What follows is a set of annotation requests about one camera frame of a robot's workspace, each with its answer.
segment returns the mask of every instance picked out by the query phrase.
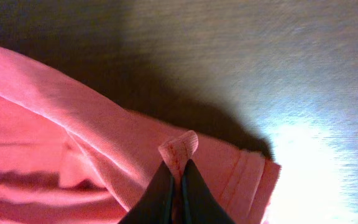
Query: folded cloth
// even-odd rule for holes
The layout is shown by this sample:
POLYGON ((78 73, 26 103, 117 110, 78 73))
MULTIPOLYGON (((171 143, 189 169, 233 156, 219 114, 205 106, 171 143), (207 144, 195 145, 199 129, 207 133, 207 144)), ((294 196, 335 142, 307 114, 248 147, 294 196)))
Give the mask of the folded cloth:
MULTIPOLYGON (((158 147, 186 132, 0 48, 0 222, 118 222, 161 163, 158 147)), ((280 166, 200 133, 187 139, 227 214, 260 223, 280 166)))

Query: dark wooden table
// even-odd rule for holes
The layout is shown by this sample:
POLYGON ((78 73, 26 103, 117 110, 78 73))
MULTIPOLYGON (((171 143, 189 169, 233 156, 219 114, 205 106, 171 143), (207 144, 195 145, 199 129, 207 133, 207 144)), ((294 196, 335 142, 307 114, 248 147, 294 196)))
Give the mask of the dark wooden table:
POLYGON ((283 166, 277 223, 358 223, 358 1, 0 1, 0 46, 283 166))

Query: red cloth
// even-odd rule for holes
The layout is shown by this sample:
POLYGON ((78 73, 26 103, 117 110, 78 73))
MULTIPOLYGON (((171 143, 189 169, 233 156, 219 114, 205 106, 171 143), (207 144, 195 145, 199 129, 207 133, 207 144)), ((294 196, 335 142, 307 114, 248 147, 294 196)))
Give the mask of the red cloth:
MULTIPOLYGON (((161 163, 158 147, 185 132, 0 48, 0 222, 118 222, 161 163)), ((198 144, 215 199, 235 222, 260 223, 280 166, 197 135, 184 144, 198 144)))

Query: wooden surface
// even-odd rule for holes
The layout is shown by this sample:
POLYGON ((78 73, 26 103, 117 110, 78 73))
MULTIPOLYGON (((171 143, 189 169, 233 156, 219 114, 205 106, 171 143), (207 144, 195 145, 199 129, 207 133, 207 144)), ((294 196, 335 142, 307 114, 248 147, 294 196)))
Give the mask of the wooden surface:
POLYGON ((358 1, 0 1, 0 46, 272 152, 275 223, 358 223, 358 1))

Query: wood grain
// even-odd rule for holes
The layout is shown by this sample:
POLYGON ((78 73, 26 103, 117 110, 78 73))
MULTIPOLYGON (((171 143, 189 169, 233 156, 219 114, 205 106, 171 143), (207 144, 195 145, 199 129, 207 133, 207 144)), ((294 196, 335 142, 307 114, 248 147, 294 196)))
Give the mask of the wood grain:
POLYGON ((262 150, 277 223, 358 223, 358 1, 0 1, 0 46, 262 150))

